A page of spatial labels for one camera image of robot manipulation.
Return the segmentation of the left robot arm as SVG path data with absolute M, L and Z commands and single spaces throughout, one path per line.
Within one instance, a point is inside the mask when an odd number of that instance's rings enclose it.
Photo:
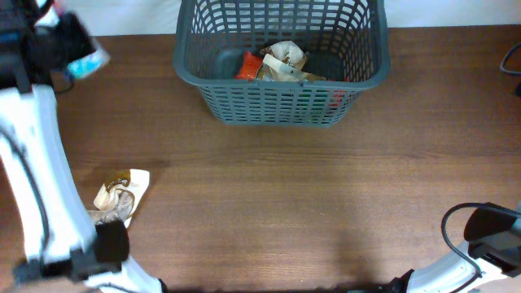
M 108 60 L 75 13 L 52 1 L 2 1 L 1 160 L 24 233 L 19 286 L 67 278 L 104 292 L 167 289 L 130 255 L 123 221 L 93 223 L 61 142 L 53 74 L 75 81 Z

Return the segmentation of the orange pasta packet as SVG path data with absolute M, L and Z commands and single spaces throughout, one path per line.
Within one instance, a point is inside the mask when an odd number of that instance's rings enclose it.
M 235 75 L 235 79 L 244 79 L 244 80 L 257 80 L 256 72 L 260 68 L 262 63 L 262 58 L 257 57 L 247 51 L 243 55 L 243 65 L 239 69 L 239 72 Z M 326 78 L 326 81 L 333 81 L 333 79 Z

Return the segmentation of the grey plastic lattice basket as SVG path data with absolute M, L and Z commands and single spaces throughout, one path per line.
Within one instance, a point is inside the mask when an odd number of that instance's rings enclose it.
M 338 122 L 390 68 L 383 0 L 185 0 L 173 66 L 229 125 Z

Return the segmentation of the beige snack bag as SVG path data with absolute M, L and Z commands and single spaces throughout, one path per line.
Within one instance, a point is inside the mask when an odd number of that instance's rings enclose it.
M 293 41 L 283 41 L 260 50 L 262 63 L 256 72 L 261 81 L 313 82 L 325 81 L 325 77 L 305 72 L 304 65 L 309 52 L 304 52 Z
M 109 176 L 94 198 L 95 210 L 88 213 L 96 225 L 122 221 L 129 228 L 134 213 L 150 184 L 150 172 L 121 169 Z

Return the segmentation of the green lid spice jar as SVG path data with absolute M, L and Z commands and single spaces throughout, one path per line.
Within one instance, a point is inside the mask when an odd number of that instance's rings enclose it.
M 304 90 L 297 100 L 297 110 L 298 114 L 302 119 L 305 119 L 312 110 L 313 107 L 313 99 L 312 99 L 312 91 Z

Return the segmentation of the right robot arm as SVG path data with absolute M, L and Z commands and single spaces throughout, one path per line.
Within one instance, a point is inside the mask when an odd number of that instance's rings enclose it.
M 464 208 L 474 212 L 466 223 L 463 241 L 456 246 L 449 239 L 447 224 L 450 216 Z M 460 203 L 444 214 L 440 230 L 450 253 L 393 279 L 387 292 L 470 292 L 485 283 L 520 275 L 520 208 Z

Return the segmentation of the colourful tissue pack strip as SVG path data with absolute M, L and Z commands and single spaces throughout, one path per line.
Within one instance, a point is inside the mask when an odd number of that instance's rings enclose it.
M 99 47 L 94 53 L 71 62 L 67 72 L 74 79 L 84 79 L 104 67 L 110 61 L 110 55 Z

